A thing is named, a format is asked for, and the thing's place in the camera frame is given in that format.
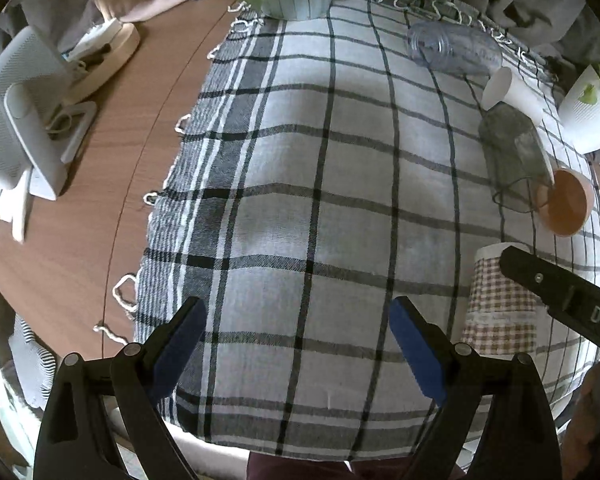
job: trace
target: clear plastic bottle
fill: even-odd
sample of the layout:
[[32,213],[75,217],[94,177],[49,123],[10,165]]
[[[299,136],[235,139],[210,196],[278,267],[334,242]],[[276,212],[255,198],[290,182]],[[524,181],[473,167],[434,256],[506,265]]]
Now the clear plastic bottle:
[[406,39],[411,59],[436,72],[491,75],[502,67],[502,51],[489,34],[465,25],[419,22]]

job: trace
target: gray plaid cloth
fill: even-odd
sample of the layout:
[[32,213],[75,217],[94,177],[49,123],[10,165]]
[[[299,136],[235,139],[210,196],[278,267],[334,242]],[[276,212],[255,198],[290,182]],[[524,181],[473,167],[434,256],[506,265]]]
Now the gray plaid cloth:
[[[435,409],[387,328],[392,298],[408,295],[459,340],[474,254],[500,241],[600,286],[597,184],[593,214],[573,238],[495,205],[478,140],[486,81],[411,62],[404,35],[415,21],[390,0],[334,0],[325,19],[237,25],[222,44],[139,273],[138,341],[187,296],[209,310],[203,341],[160,407],[167,420],[209,442],[288,457],[403,456]],[[545,97],[548,153],[595,183],[560,139],[538,66],[506,59]],[[537,342],[555,403],[598,349],[544,310]]]

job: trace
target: orange bowl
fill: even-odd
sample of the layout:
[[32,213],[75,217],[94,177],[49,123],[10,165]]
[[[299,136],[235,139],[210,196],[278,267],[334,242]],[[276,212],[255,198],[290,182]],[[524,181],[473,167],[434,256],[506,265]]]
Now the orange bowl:
[[573,236],[582,229],[593,209],[593,184],[583,174],[568,168],[554,171],[553,188],[541,186],[536,192],[538,214],[557,236]]

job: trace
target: white cup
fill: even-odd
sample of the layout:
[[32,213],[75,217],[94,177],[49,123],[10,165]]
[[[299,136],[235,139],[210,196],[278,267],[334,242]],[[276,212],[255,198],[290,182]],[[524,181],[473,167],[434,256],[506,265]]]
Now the white cup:
[[540,98],[508,66],[491,76],[482,94],[482,108],[485,110],[491,110],[499,102],[520,110],[535,126],[542,124],[544,109]]
[[491,260],[492,258],[499,258],[502,256],[504,249],[508,247],[516,247],[525,253],[529,253],[529,247],[525,244],[517,244],[513,242],[503,242],[500,244],[487,245],[486,247],[480,248],[475,253],[475,261],[479,260]]

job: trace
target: desk fan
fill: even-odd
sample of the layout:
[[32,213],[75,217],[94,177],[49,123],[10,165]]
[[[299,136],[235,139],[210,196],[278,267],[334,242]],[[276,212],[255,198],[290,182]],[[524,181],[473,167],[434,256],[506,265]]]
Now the desk fan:
[[74,160],[95,117],[93,102],[61,107],[73,82],[72,65],[35,27],[24,28],[0,55],[0,189],[19,242],[28,195],[58,198],[65,164]]

